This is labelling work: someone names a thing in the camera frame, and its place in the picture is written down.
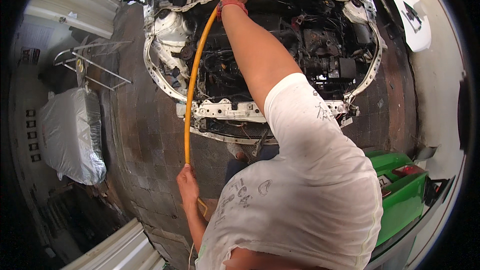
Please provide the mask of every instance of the sneaker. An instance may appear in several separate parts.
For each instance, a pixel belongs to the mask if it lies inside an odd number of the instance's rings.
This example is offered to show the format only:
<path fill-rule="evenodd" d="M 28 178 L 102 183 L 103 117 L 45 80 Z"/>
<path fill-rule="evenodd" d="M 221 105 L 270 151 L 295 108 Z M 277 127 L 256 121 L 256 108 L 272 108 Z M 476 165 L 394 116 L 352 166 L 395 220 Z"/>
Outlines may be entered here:
<path fill-rule="evenodd" d="M 248 163 L 250 161 L 250 158 L 248 157 L 248 155 L 243 151 L 242 147 L 240 147 L 239 144 L 237 143 L 226 143 L 226 149 L 228 149 L 228 151 L 235 157 L 235 159 L 239 160 L 239 161 L 243 161 L 243 162 L 246 162 Z"/>

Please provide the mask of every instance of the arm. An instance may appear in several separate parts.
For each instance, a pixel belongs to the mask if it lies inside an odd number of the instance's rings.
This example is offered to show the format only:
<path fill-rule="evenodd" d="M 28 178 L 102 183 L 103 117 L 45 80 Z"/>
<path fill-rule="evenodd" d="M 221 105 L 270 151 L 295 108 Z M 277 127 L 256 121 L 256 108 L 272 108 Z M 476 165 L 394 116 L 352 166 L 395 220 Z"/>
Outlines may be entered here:
<path fill-rule="evenodd" d="M 191 238 L 193 239 L 195 249 L 199 252 L 202 245 L 202 238 L 204 237 L 207 228 L 207 221 L 201 214 L 197 205 L 200 192 L 195 177 L 195 171 L 191 165 L 185 164 L 177 176 L 177 184 L 183 201 L 183 210 L 187 215 Z"/>
<path fill-rule="evenodd" d="M 239 6 L 225 5 L 222 22 L 250 94 L 265 115 L 265 99 L 270 90 L 284 77 L 301 70 L 282 43 Z"/>

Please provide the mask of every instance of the silver car cover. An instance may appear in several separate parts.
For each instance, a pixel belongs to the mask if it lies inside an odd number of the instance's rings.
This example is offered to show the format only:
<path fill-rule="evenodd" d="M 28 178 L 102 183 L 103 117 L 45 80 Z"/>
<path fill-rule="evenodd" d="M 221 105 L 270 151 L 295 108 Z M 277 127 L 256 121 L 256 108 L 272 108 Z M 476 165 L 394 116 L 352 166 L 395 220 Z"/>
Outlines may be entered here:
<path fill-rule="evenodd" d="M 78 87 L 55 95 L 40 109 L 38 119 L 42 159 L 57 171 L 59 179 L 66 175 L 85 185 L 105 179 L 96 93 Z"/>

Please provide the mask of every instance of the label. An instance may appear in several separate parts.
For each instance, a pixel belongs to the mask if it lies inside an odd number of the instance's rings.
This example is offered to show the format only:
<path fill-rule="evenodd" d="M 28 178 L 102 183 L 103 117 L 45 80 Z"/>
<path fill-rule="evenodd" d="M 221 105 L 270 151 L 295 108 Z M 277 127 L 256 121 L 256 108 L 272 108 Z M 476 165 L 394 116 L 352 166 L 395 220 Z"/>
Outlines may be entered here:
<path fill-rule="evenodd" d="M 225 116 L 245 116 L 247 115 L 244 110 L 237 111 L 225 111 Z"/>
<path fill-rule="evenodd" d="M 385 188 L 392 184 L 392 181 L 385 175 L 379 176 L 378 182 L 380 183 L 380 188 Z"/>

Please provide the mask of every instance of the orange hose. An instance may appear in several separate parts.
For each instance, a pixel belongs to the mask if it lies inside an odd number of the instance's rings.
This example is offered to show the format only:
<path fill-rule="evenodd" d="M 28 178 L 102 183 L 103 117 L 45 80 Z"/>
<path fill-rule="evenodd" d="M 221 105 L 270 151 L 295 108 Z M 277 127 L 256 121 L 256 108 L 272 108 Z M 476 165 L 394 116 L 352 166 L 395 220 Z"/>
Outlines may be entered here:
<path fill-rule="evenodd" d="M 188 85 L 187 93 L 187 108 L 185 110 L 185 131 L 184 131 L 184 142 L 185 142 L 185 163 L 190 164 L 190 120 L 192 117 L 192 101 L 194 100 L 194 90 L 195 82 L 197 81 L 198 66 L 200 65 L 200 58 L 202 56 L 202 51 L 204 50 L 205 42 L 207 41 L 208 33 L 212 27 L 215 18 L 217 17 L 217 7 L 213 9 L 210 18 L 208 18 L 207 24 L 203 29 L 201 34 L 200 42 L 198 42 L 197 52 L 195 53 L 195 59 L 193 60 L 193 67 L 191 68 L 190 82 Z M 201 204 L 205 211 L 203 215 L 207 214 L 207 204 L 198 198 L 198 203 Z"/>

